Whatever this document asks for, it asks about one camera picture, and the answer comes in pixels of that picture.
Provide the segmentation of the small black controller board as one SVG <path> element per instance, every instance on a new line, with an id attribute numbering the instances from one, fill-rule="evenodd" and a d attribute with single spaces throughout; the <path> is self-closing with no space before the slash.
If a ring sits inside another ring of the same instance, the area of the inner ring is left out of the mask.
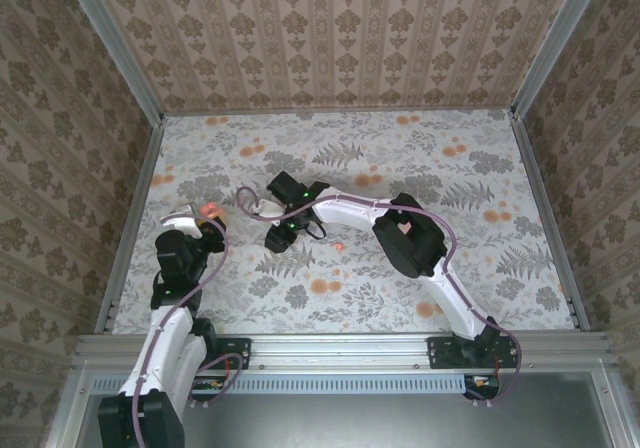
<path id="1" fill-rule="evenodd" d="M 500 390 L 496 375 L 465 375 L 463 396 L 472 401 L 493 400 Z"/>
<path id="2" fill-rule="evenodd" d="M 220 394 L 226 384 L 225 376 L 198 377 L 191 389 L 191 399 L 195 402 L 210 402 Z"/>

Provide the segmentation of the grey sheet metal panel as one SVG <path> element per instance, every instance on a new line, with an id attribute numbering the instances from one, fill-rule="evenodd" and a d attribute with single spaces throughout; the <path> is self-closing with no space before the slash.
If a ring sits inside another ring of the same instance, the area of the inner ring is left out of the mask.
<path id="1" fill-rule="evenodd" d="M 591 379 L 523 375 L 461 395 L 226 395 L 185 413 L 186 448 L 613 448 Z"/>

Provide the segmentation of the aluminium table side rail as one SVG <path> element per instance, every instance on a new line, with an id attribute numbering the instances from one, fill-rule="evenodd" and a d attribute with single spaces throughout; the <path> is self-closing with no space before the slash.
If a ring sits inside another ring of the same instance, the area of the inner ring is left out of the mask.
<path id="1" fill-rule="evenodd" d="M 564 289 L 567 305 L 570 308 L 574 326 L 581 331 L 590 331 L 591 326 L 588 316 L 581 300 L 580 292 L 525 125 L 522 119 L 513 113 L 510 113 L 510 123 L 521 155 L 521 160 L 529 179 L 531 191 L 536 202 L 541 224 L 546 234 L 559 281 Z"/>
<path id="2" fill-rule="evenodd" d="M 125 286 L 163 136 L 164 126 L 163 122 L 160 122 L 151 132 L 123 233 L 93 330 L 93 333 L 96 335 L 108 331 L 113 326 L 111 312 L 116 307 Z"/>

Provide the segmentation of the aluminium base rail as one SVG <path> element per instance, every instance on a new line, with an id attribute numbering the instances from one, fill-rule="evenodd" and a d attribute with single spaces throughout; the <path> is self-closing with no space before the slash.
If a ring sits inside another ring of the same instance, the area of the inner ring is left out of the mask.
<path id="1" fill-rule="evenodd" d="M 257 335 L 251 340 L 249 371 L 257 373 L 410 373 L 431 368 L 429 333 Z M 607 335 L 581 331 L 517 331 L 521 371 L 592 372 L 616 366 Z M 128 373 L 142 335 L 83 335 L 71 370 Z"/>

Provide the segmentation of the aluminium corner post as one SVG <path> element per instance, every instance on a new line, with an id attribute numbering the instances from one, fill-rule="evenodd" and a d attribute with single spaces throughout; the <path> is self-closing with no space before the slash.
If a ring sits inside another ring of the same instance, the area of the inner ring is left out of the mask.
<path id="1" fill-rule="evenodd" d="M 523 119 L 558 61 L 591 0 L 564 0 L 547 36 L 511 104 L 515 118 Z"/>
<path id="2" fill-rule="evenodd" d="M 115 16 L 111 14 L 104 0 L 78 0 L 78 2 L 151 127 L 158 128 L 162 123 L 163 109 L 147 82 L 141 65 L 129 48 L 123 31 L 117 26 Z"/>

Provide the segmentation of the aluminium frame bar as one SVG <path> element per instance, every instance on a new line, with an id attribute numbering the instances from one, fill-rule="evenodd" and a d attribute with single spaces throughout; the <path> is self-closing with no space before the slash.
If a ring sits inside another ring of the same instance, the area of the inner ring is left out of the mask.
<path id="1" fill-rule="evenodd" d="M 93 386 L 90 352 L 98 339 L 98 335 L 81 335 L 78 338 L 46 448 L 76 447 Z"/>
<path id="2" fill-rule="evenodd" d="M 640 448 L 640 426 L 617 366 L 600 359 L 591 376 L 613 448 Z"/>

